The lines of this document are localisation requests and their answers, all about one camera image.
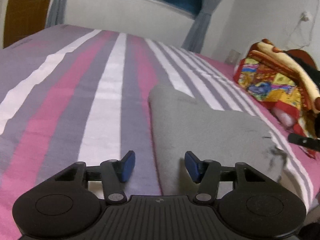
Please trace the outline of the brown wooden headboard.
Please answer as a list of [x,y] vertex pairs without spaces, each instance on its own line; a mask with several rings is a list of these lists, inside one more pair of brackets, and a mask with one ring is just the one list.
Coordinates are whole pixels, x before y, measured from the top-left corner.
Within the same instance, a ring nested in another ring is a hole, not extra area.
[[289,56],[300,59],[304,63],[308,64],[313,69],[317,69],[316,63],[313,58],[304,50],[301,49],[290,49],[285,51]]

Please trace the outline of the grey pants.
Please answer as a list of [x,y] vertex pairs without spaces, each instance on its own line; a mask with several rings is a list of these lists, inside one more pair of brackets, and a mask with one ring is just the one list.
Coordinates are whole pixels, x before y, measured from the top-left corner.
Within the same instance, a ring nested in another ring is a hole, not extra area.
[[159,181],[165,195],[197,190],[185,166],[184,154],[251,165],[280,181],[287,154],[271,139],[271,130],[259,117],[239,111],[217,111],[173,88],[157,85],[149,93],[152,136]]

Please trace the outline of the left grey curtain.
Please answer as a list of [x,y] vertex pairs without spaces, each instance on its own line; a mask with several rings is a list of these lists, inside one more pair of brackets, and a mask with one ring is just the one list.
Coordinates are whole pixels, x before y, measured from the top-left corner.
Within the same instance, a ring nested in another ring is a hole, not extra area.
[[64,23],[67,0],[53,0],[47,17],[46,28]]

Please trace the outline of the right grey curtain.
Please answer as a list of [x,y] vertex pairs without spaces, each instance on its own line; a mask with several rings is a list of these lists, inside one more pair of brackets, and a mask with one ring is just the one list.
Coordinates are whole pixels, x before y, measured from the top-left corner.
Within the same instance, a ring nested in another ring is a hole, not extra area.
[[194,53],[200,53],[204,39],[210,24],[213,12],[222,0],[202,0],[200,12],[195,17],[183,44],[182,48]]

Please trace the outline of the striped pink grey bedsheet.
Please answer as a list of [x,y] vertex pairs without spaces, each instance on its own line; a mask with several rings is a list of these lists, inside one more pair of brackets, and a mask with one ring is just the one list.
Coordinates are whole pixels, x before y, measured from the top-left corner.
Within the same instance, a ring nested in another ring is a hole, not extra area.
[[179,194],[184,152],[152,147],[149,92],[172,87],[216,110],[264,120],[285,151],[282,183],[307,207],[319,192],[319,160],[233,81],[233,67],[141,37],[57,25],[1,50],[1,239],[18,239],[15,200],[76,161],[98,165],[128,150],[136,166],[126,193]]

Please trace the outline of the brown wooden door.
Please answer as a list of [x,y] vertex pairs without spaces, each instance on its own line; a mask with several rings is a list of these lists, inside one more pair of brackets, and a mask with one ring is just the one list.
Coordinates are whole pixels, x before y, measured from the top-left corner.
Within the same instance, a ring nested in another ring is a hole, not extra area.
[[8,0],[3,47],[44,29],[50,0]]

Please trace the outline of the grey curtain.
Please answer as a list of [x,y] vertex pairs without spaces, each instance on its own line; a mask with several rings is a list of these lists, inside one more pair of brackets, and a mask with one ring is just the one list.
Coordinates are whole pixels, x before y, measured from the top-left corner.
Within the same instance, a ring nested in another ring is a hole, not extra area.
[[200,12],[195,17],[183,44],[182,48],[194,53],[200,53],[204,39],[210,24],[213,12],[222,0],[202,0]]
[[46,28],[64,23],[67,0],[53,0],[47,17]]

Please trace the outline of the colourful patterned blanket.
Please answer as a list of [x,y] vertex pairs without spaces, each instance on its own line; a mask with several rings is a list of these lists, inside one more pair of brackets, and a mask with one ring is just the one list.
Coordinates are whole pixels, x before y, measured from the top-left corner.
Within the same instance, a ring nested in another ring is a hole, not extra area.
[[[263,39],[250,47],[233,79],[290,133],[319,139],[319,70]],[[306,153],[315,158],[318,152]]]

